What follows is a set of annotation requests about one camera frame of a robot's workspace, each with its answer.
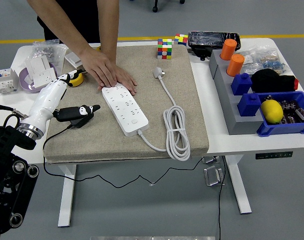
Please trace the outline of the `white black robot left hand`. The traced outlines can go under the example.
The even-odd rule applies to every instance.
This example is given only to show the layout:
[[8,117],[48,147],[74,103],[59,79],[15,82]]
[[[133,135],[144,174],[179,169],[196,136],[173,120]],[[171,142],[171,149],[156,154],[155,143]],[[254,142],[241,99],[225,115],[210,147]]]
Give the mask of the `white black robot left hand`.
[[70,81],[76,79],[82,72],[83,70],[81,69],[73,70],[57,77],[44,87],[32,105],[28,117],[20,122],[19,127],[21,129],[36,128],[43,132],[46,129],[46,122],[52,118],[56,118],[59,122],[74,121],[99,110],[99,105],[82,105],[57,109],[67,87],[72,86]]

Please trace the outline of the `person's right hand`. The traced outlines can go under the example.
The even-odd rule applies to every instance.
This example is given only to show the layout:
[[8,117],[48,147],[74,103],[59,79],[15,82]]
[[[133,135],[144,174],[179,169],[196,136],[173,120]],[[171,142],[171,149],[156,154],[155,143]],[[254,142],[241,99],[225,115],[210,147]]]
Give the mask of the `person's right hand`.
[[114,68],[108,57],[91,47],[78,54],[84,69],[97,81],[99,87],[114,87],[117,83]]

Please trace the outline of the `person's left hand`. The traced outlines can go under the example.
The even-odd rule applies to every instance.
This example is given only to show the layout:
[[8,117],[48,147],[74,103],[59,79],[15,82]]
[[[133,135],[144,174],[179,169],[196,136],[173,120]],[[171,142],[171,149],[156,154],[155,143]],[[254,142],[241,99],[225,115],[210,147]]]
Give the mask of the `person's left hand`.
[[136,95],[137,82],[135,81],[133,76],[117,65],[114,66],[114,71],[117,82],[125,86],[133,96]]

